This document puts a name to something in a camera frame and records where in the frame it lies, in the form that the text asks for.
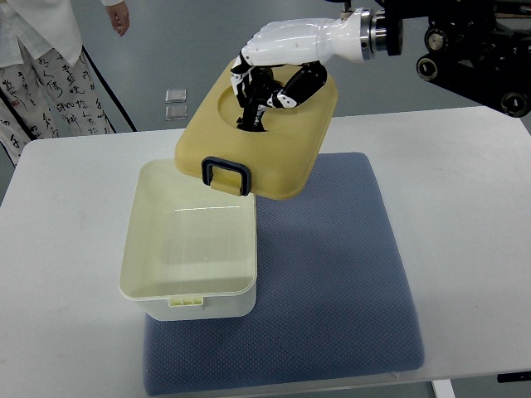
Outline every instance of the blue cushion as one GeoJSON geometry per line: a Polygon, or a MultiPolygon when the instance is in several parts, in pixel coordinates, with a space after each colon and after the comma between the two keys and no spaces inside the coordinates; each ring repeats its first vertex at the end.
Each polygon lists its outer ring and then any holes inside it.
{"type": "Polygon", "coordinates": [[[417,369],[417,313],[361,153],[321,154],[302,193],[256,198],[256,306],[242,318],[146,317],[151,395],[417,369]]]}

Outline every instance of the gray floor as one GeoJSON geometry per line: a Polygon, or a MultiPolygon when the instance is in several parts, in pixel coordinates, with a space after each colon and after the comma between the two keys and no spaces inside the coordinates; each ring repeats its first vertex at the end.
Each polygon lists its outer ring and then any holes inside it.
{"type": "MultiPolygon", "coordinates": [[[[72,0],[72,3],[85,47],[141,131],[186,127],[221,71],[267,22],[301,17],[336,18],[341,7],[324,0],[126,1],[131,28],[121,38],[113,33],[105,10],[97,0],[72,0]],[[164,120],[164,96],[166,90],[172,88],[188,91],[187,120],[164,120]]],[[[370,0],[354,0],[353,5],[378,8],[370,0]]],[[[332,59],[327,69],[339,86],[335,115],[474,106],[475,103],[424,83],[417,77],[415,64],[426,53],[423,44],[425,30],[425,19],[405,22],[404,47],[400,57],[378,54],[376,60],[362,65],[332,59]]],[[[128,125],[109,98],[103,92],[101,97],[116,129],[129,132],[128,125]]],[[[531,116],[524,118],[523,122],[529,130],[531,116]]],[[[61,132],[68,135],[64,126],[61,132]]],[[[11,163],[0,151],[0,201],[12,174],[11,163]]],[[[495,376],[452,382],[457,398],[531,396],[531,383],[500,385],[495,376]]],[[[429,383],[420,383],[288,397],[302,396],[425,398],[434,394],[429,383]]]]}

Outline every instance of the printed pants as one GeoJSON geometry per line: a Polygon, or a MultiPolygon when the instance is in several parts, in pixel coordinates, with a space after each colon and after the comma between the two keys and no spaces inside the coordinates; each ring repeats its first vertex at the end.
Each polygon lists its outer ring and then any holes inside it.
{"type": "MultiPolygon", "coordinates": [[[[22,44],[20,48],[24,63],[0,68],[0,88],[26,122],[32,136],[59,137],[45,91],[72,135],[112,133],[83,54],[70,66],[56,50],[34,60],[22,44]]],[[[0,143],[15,166],[30,140],[0,101],[0,143]]]]}

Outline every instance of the metal plate on floor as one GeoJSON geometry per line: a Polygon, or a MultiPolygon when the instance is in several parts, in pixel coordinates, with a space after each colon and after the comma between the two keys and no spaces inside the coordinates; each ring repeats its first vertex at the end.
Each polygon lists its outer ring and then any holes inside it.
{"type": "Polygon", "coordinates": [[[187,118],[188,108],[185,104],[166,107],[166,120],[181,120],[187,118]]]}
{"type": "Polygon", "coordinates": [[[186,89],[166,90],[166,103],[186,101],[186,89]]]}

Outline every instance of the white plastic box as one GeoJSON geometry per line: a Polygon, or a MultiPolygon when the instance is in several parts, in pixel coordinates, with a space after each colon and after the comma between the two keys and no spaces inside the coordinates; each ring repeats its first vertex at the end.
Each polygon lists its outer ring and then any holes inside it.
{"type": "Polygon", "coordinates": [[[236,197],[175,168],[144,165],[119,280],[160,321],[240,317],[256,301],[255,197],[236,197]]]}

